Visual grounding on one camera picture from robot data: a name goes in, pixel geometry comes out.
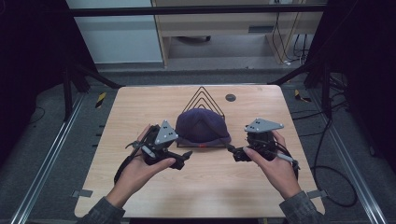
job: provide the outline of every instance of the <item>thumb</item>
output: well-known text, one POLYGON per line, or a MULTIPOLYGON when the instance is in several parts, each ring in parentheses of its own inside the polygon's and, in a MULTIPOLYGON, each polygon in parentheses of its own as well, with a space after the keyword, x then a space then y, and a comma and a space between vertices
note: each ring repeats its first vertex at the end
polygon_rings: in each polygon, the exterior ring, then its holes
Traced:
POLYGON ((152 169, 152 172, 154 174, 159 173, 160 171, 168 168, 171 166, 173 163, 175 163, 176 159, 175 158, 168 158, 162 161, 159 161, 155 164, 150 165, 150 168, 152 169))
POLYGON ((265 158, 262 157, 257 151, 248 148, 248 147, 243 147, 245 153, 254 161, 256 162, 261 168, 263 165, 267 162, 265 158))

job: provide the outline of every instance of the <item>white cabinet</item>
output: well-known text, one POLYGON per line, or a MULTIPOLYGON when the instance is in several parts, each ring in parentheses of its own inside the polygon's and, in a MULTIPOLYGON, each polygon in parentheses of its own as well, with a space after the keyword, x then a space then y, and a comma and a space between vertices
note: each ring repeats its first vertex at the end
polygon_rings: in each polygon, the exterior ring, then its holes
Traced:
MULTIPOLYGON (((70 8, 151 7, 149 0, 66 0, 70 8)), ((97 65, 163 63, 153 16, 75 17, 97 65)))

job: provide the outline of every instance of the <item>gray carpet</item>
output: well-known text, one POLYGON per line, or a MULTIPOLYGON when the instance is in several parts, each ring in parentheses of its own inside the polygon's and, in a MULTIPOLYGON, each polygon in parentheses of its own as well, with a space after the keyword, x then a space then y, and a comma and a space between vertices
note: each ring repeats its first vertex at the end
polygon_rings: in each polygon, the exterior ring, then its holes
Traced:
MULTIPOLYGON (((137 72, 122 74, 104 74, 104 76, 123 85, 182 85, 182 84, 231 84, 231 83, 266 83, 273 81, 287 70, 256 70, 234 69, 217 71, 176 71, 176 72, 137 72)), ((314 103, 296 100, 294 90, 299 89, 304 97, 311 97, 304 90, 300 76, 282 87, 292 116, 309 115, 318 111, 314 103)), ((41 191, 29 219, 77 220, 74 216, 74 207, 77 199, 71 197, 75 189, 81 189, 85 176, 88 173, 92 157, 100 140, 97 134, 103 130, 101 125, 106 124, 109 111, 117 94, 116 90, 104 86, 96 80, 89 79, 92 88, 84 94, 82 108, 72 130, 70 131, 62 151, 41 191), (105 91, 106 99, 101 108, 95 108, 98 95, 105 91)), ((334 104, 343 101, 343 96, 334 98, 334 104)), ((26 127, 21 141, 16 145, 13 155, 7 166, 0 172, 0 219, 12 217, 24 193, 38 171, 41 162, 45 159, 50 145, 59 131, 64 118, 63 88, 56 86, 41 93, 37 99, 37 109, 32 121, 39 119, 45 110, 44 116, 26 127)), ((396 188, 395 174, 389 169, 385 160, 372 157, 368 151, 368 144, 353 117, 347 112, 347 107, 335 108, 333 123, 337 131, 343 136, 343 141, 353 156, 373 192, 388 223, 396 223, 396 197, 393 189, 396 188)), ((308 119, 295 120, 299 135, 320 133, 325 123, 320 116, 308 119)), ((304 152, 310 165, 313 165, 318 149, 320 134, 300 137, 304 152)), ((327 165, 345 173, 344 168, 334 150, 334 143, 326 134, 320 148, 318 165, 327 165)), ((333 172, 317 170, 318 182, 326 189, 332 199, 339 203, 349 203, 353 200, 353 192, 348 183, 333 172)), ((355 205, 345 208, 334 204, 329 199, 323 199, 326 216, 333 223, 371 223, 364 208, 358 201, 355 205)), ((270 219, 269 223, 280 223, 281 219, 270 219)))

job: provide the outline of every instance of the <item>finger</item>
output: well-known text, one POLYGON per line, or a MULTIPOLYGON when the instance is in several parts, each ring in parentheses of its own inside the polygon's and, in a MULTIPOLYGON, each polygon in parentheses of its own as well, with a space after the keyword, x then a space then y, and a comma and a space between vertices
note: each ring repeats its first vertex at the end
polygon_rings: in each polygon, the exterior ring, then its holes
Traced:
POLYGON ((146 126, 145 130, 143 130, 143 132, 137 137, 137 141, 141 141, 142 140, 142 138, 145 136, 145 134, 149 130, 150 126, 151 126, 150 124, 148 124, 148 126, 146 126))
POLYGON ((280 133, 277 132, 276 130, 272 130, 272 133, 273 133, 273 135, 274 135, 275 140, 276 140, 279 144, 281 144, 282 146, 285 147, 285 146, 286 146, 285 138, 284 138, 282 135, 280 135, 280 133))
POLYGON ((155 164, 150 165, 150 169, 151 169, 152 173, 155 175, 155 174, 159 173, 160 171, 168 168, 175 162, 176 162, 175 158, 168 158, 168 159, 165 159, 165 160, 162 160, 155 164))
POLYGON ((267 160, 262 157, 257 151, 248 148, 248 147, 243 147, 245 153, 254 161, 256 162, 260 167, 262 167, 263 163, 266 163, 267 160))

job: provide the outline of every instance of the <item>hand-mounted device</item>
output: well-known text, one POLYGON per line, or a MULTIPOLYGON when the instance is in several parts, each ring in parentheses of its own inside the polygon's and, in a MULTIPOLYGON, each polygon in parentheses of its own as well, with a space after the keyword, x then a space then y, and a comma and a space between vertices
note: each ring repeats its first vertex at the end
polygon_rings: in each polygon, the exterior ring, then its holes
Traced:
POLYGON ((177 133, 169 125, 167 120, 163 121, 161 127, 158 124, 151 125, 141 141, 134 141, 125 147, 127 148, 132 146, 134 151, 121 164, 119 170, 114 176, 114 184, 117 183, 123 169, 129 164, 129 162, 135 156, 140 156, 136 155, 139 149, 141 149, 144 161, 147 165, 152 165, 167 158, 175 158, 176 162, 172 164, 170 168, 181 170, 184 166, 184 161, 190 158, 192 151, 188 151, 181 156, 169 151, 168 148, 177 138, 177 133))
MULTIPOLYGON (((275 141, 274 135, 271 132, 272 130, 282 129, 283 127, 283 124, 280 123, 265 119, 255 119, 245 128, 245 132, 247 132, 247 147, 257 151, 268 161, 279 157, 280 159, 291 162, 297 177, 297 170, 299 169, 297 160, 292 158, 284 146, 281 146, 275 141)), ((228 144, 227 149, 233 153, 235 161, 251 161, 251 158, 245 153, 243 147, 234 147, 228 144)))

